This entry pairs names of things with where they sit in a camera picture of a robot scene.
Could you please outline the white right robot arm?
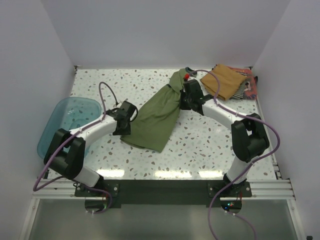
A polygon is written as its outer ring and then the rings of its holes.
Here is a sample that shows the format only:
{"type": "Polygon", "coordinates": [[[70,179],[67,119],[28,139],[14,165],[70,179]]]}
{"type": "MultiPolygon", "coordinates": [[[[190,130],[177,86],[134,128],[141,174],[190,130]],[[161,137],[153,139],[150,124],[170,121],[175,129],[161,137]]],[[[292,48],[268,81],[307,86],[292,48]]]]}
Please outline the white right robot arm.
{"type": "Polygon", "coordinates": [[[220,192],[230,197],[235,196],[245,184],[253,160],[270,146],[261,117],[256,113],[237,113],[212,95],[204,95],[196,79],[184,81],[179,108],[211,118],[231,131],[234,160],[223,176],[224,183],[220,192]]]}

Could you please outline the olive green tank top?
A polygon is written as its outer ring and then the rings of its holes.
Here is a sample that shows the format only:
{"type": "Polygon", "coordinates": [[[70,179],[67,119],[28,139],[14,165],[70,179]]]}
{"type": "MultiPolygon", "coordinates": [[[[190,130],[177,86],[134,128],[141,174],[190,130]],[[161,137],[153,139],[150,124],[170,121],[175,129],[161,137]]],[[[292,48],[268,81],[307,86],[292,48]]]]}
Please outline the olive green tank top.
{"type": "Polygon", "coordinates": [[[184,77],[193,71],[185,67],[174,72],[169,82],[140,108],[130,125],[130,135],[121,136],[121,141],[136,148],[162,152],[180,114],[184,77]]]}

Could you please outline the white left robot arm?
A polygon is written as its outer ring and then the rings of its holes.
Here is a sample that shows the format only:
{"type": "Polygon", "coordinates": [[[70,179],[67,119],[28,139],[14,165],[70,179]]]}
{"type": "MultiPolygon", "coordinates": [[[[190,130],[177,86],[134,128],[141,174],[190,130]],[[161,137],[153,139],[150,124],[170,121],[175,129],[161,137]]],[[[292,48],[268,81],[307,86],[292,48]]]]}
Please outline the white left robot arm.
{"type": "Polygon", "coordinates": [[[92,196],[103,190],[104,178],[84,165],[86,148],[106,135],[128,136],[138,108],[128,101],[119,107],[105,110],[96,120],[71,130],[58,129],[44,157],[45,167],[62,177],[86,186],[92,196]]]}

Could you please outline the tan ribbed tank top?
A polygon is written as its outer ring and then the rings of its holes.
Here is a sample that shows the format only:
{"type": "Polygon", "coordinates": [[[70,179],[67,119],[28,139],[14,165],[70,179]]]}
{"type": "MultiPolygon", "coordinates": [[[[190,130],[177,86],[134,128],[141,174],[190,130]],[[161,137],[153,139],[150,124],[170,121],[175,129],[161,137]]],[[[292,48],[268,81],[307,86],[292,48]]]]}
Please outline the tan ribbed tank top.
{"type": "MultiPolygon", "coordinates": [[[[241,84],[246,80],[246,76],[242,75],[226,65],[217,64],[211,71],[220,83],[218,91],[218,98],[226,101],[229,100],[238,91],[241,84]]],[[[204,88],[211,94],[214,95],[218,90],[218,82],[214,76],[207,73],[200,79],[204,88]]]]}

